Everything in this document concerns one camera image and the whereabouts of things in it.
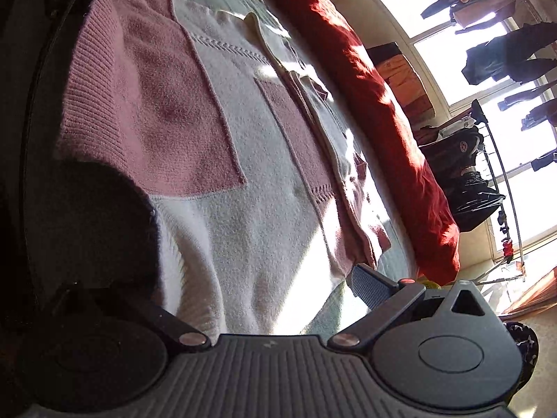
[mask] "red pillow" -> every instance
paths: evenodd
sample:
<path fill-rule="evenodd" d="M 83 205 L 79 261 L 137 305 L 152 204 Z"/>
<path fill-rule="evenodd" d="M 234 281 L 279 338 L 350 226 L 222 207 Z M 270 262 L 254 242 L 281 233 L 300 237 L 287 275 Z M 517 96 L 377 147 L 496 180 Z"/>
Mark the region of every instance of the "red pillow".
<path fill-rule="evenodd" d="M 419 272 L 441 285 L 459 270 L 458 227 L 408 119 L 330 0 L 274 0 L 306 39 L 368 136 L 410 237 Z"/>

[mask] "ribbed hem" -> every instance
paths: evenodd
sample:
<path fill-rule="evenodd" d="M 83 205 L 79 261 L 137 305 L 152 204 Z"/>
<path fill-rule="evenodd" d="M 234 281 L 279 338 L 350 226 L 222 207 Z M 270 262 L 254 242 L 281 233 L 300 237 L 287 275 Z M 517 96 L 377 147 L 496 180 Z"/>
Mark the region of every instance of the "ribbed hem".
<path fill-rule="evenodd" d="M 93 0 L 73 50 L 55 156 L 126 171 L 112 78 L 118 15 L 111 0 Z"/>

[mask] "triangular cutout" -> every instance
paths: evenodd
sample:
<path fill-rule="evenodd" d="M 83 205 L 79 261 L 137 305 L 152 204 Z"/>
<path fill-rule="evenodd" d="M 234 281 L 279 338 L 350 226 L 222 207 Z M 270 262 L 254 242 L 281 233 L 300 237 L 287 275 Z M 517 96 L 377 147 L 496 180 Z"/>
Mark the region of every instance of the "triangular cutout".
<path fill-rule="evenodd" d="M 459 314 L 470 314 L 472 316 L 485 315 L 484 310 L 477 303 L 474 295 L 469 290 L 460 291 L 460 294 L 452 307 L 452 311 Z"/>

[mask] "ribbed gray plate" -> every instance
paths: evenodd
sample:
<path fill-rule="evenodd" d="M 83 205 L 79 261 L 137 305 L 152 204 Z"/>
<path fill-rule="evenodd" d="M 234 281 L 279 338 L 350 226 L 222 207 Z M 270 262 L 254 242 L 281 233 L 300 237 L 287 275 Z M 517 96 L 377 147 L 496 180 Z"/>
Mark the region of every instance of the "ribbed gray plate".
<path fill-rule="evenodd" d="M 316 336 L 221 335 L 199 354 L 182 354 L 144 397 L 87 415 L 32 406 L 24 418 L 434 418 L 390 397 L 358 356 L 324 348 Z M 512 418 L 504 408 L 473 414 Z"/>

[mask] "window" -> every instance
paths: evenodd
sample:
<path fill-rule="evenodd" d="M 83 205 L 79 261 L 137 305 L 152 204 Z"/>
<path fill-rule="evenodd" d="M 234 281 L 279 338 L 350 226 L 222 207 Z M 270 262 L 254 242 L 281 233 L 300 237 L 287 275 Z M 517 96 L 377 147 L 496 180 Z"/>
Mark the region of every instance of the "window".
<path fill-rule="evenodd" d="M 495 142 L 500 151 L 505 172 L 509 176 L 511 191 L 517 210 L 521 237 L 525 244 L 534 243 L 557 230 L 557 206 L 552 202 L 552 191 L 557 187 L 557 165 L 552 164 L 534 172 L 530 162 L 535 158 L 555 149 L 557 146 L 556 132 L 546 121 L 536 127 L 521 131 L 522 119 L 534 107 L 542 104 L 542 97 L 514 105 L 502 112 L 497 103 L 516 92 L 532 89 L 536 83 L 523 86 L 509 77 L 499 82 L 492 78 L 479 85 L 469 85 L 462 74 L 466 65 L 466 50 L 487 42 L 497 36 L 504 36 L 508 28 L 503 23 L 469 33 L 456 34 L 460 29 L 451 23 L 448 9 L 427 19 L 422 19 L 421 12 L 433 3 L 433 0 L 380 0 L 391 12 L 400 25 L 400 34 L 408 45 L 414 49 L 417 57 L 430 71 L 437 87 L 447 102 L 451 114 L 456 115 L 478 99 L 482 104 L 489 126 L 494 134 Z M 486 180 L 496 182 L 501 193 L 508 196 L 491 139 L 483 127 L 480 131 L 485 135 L 485 149 L 494 167 L 492 177 L 487 163 L 480 154 L 476 168 Z M 517 245 L 517 231 L 510 199 L 505 200 L 505 210 L 511 237 Z M 492 246 L 497 256 L 502 255 L 503 234 L 499 232 L 497 213 L 491 217 Z"/>

